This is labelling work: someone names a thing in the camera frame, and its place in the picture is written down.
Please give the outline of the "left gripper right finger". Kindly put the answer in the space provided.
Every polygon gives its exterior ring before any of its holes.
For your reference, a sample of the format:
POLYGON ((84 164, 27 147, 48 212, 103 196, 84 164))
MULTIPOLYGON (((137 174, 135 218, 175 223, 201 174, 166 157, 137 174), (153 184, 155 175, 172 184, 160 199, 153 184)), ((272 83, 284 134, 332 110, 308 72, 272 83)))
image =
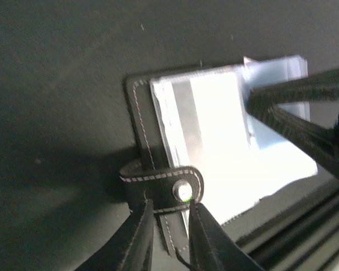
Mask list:
POLYGON ((236 245, 208 209, 190 201, 190 270, 262 270, 236 245))

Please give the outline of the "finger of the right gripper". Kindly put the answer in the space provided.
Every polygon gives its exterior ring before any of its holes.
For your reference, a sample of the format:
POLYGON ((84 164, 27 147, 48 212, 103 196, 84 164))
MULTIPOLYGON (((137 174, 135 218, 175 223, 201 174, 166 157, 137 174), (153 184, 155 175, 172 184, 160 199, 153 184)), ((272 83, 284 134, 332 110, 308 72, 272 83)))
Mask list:
POLYGON ((247 112, 307 154, 339 180, 339 113, 325 128, 295 106, 339 101, 339 68, 250 91, 247 112))

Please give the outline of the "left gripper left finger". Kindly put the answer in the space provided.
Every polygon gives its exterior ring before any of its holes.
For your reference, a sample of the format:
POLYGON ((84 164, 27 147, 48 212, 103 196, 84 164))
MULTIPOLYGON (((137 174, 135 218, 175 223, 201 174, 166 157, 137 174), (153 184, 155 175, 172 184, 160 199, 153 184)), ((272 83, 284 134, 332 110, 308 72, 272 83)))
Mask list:
POLYGON ((153 259, 153 201, 140 204, 95 254, 77 270, 151 270, 153 259))

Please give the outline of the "black leather card holder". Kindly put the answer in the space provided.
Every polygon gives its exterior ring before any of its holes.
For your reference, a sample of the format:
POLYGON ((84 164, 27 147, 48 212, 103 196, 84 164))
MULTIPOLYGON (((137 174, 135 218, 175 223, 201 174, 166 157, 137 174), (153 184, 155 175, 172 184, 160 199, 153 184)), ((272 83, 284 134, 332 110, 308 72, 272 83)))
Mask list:
POLYGON ((255 88, 307 75, 307 60, 293 55, 125 80, 141 158, 121 179, 131 208, 153 200, 170 256, 188 251, 191 199, 239 240, 287 226, 337 192, 315 160, 245 110, 255 88))

